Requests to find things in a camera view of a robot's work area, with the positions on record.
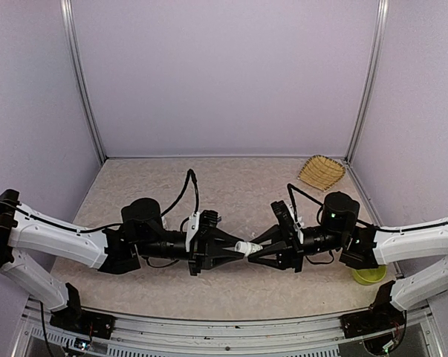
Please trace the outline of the white pill bottle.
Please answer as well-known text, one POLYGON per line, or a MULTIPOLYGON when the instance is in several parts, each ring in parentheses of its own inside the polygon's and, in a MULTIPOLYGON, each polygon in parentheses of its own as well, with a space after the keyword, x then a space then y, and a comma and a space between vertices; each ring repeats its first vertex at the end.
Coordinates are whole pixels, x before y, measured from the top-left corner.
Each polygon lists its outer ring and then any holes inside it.
POLYGON ((247 241, 238 241, 234 247, 235 252, 243 254, 245 257, 248 257, 249 255, 262 249, 263 247, 261 245, 247 241))

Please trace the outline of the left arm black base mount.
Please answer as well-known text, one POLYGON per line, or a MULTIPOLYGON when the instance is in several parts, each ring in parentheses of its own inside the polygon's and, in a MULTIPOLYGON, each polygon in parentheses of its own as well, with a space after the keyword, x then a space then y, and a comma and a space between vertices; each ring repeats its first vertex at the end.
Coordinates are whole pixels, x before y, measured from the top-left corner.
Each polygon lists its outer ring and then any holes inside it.
POLYGON ((109 340, 115 321, 112 315, 85 310, 79 301, 69 300, 64 309, 52 313, 50 325, 89 338, 109 340))

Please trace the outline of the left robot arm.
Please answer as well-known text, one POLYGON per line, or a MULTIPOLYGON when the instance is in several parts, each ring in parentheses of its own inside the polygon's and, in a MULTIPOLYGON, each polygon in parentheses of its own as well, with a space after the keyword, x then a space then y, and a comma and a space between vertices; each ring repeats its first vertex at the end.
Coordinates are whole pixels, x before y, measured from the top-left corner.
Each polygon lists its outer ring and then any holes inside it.
POLYGON ((46 216, 21 203, 17 191, 6 190, 0 195, 0 274, 80 331, 90 315, 80 306, 78 291, 52 277, 28 250, 115 275, 138 270, 141 259, 150 257, 186 260, 191 275, 244 257, 235 250, 241 240, 218 229, 214 211, 194 213, 188 234, 164 228, 154 199, 132 202, 122 208, 121 217, 101 228, 80 227, 46 216))

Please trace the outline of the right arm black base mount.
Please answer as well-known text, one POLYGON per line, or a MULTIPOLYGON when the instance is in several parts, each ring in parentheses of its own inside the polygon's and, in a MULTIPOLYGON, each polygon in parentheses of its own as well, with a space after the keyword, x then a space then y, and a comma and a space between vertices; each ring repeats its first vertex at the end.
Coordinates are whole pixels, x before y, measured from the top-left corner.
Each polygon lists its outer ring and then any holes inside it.
POLYGON ((340 321, 345 338, 355 338, 402 326, 406 313, 390 302, 373 303, 366 310, 342 315, 340 321))

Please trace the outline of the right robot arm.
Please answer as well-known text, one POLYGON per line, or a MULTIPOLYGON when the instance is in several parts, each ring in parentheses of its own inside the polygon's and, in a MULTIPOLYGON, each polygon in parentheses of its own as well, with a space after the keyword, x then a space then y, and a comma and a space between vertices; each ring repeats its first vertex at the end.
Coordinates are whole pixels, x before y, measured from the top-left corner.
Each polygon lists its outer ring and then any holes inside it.
POLYGON ((415 304, 448 290, 448 216, 418 225, 378 227, 359 220, 360 204, 342 192, 319 204, 318 224, 303 227, 295 204, 271 205, 277 225, 251 242, 236 244, 252 263, 280 270, 302 270, 303 260, 322 252, 340 252, 349 268, 373 269, 401 260, 439 256, 441 260, 407 278, 382 285, 366 313, 366 324, 381 330, 415 304))

